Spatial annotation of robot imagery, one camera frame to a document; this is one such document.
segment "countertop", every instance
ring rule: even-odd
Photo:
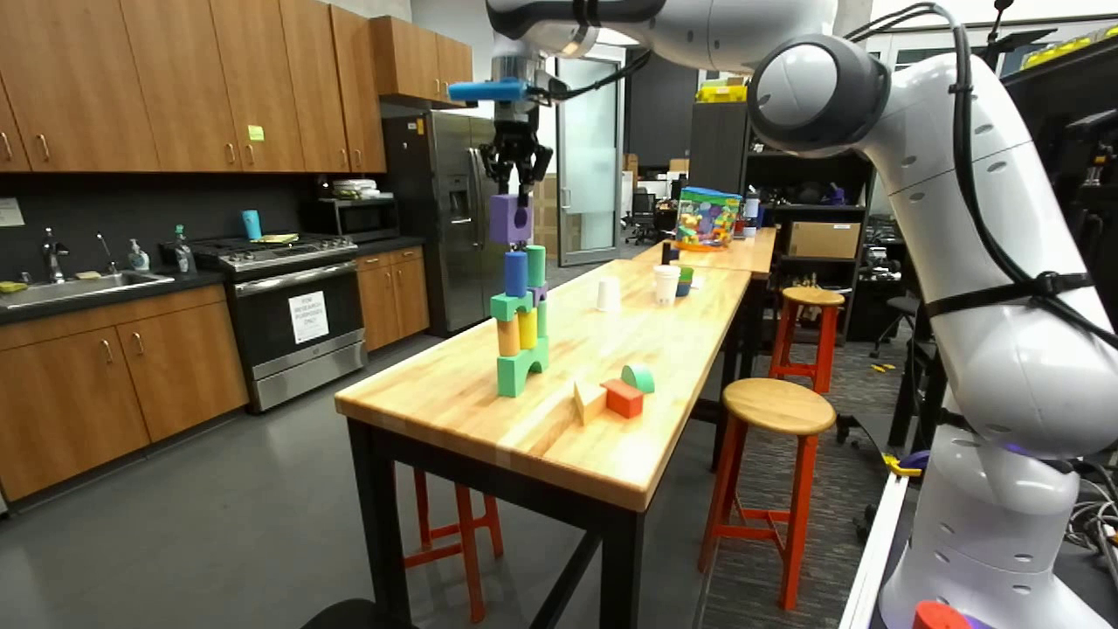
[[[494,322],[480,322],[335,394],[341,416],[406,435],[485,465],[562,490],[645,509],[688,422],[704,373],[751,282],[756,248],[770,234],[728,248],[685,251],[696,286],[655,303],[660,248],[597,265],[546,296],[547,368],[517,400],[494,394]],[[614,278],[617,311],[597,311],[597,282]],[[574,384],[620,377],[625,364],[649,368],[655,393],[641,416],[574,409]]]

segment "bottle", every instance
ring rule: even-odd
[[[128,265],[147,273],[150,269],[150,254],[138,248],[138,241],[128,241]]]
[[[183,226],[174,223],[174,269],[176,278],[193,278],[195,273],[195,251],[183,246]]]

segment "wooden table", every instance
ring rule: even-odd
[[[557,619],[602,545],[602,625],[634,625],[641,516],[733,326],[751,269],[768,269],[770,231],[728,248],[685,251],[696,286],[655,303],[660,251],[597,265],[547,294],[546,373],[519,400],[494,400],[494,326],[480,322],[335,394],[348,418],[365,556],[380,615],[411,625],[394,463],[473,487],[584,529],[539,625]],[[597,280],[617,278],[620,311],[597,311]],[[655,377],[641,416],[595,414],[578,422],[574,382],[620,377],[641,364]]]

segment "stove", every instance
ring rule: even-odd
[[[200,269],[241,278],[341,258],[355,251],[355,241],[348,234],[302,234],[292,241],[200,238],[193,241],[193,251],[200,258]]]
[[[193,241],[222,273],[251,409],[264,414],[364,368],[355,246],[348,238]]]

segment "cabinet door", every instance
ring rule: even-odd
[[[406,248],[394,254],[394,280],[398,280],[398,331],[402,337],[419,337],[430,329],[430,311],[426,311],[426,278],[422,278],[422,251]]]
[[[160,173],[237,173],[210,4],[123,0]]]
[[[0,484],[10,499],[147,443],[110,329],[0,353]]]
[[[436,102],[449,102],[449,84],[464,84],[473,77],[473,55],[464,43],[436,36],[436,66],[439,66],[439,84],[436,84]]]
[[[398,340],[398,282],[392,265],[392,254],[360,258],[355,265],[364,349]]]
[[[22,145],[22,131],[15,127],[15,111],[8,106],[2,77],[0,77],[0,173],[29,173],[29,153]]]
[[[118,326],[150,441],[246,402],[222,303]]]
[[[36,173],[152,173],[118,0],[2,0],[0,75]]]
[[[354,173],[383,173],[380,95],[373,71],[373,27],[365,19],[333,7],[335,64],[341,84]]]
[[[302,168],[348,173],[328,7],[317,0],[278,0],[278,11]]]
[[[430,102],[439,92],[436,36],[398,19],[373,19],[378,92]]]
[[[246,173],[302,173],[278,0],[210,0]]]

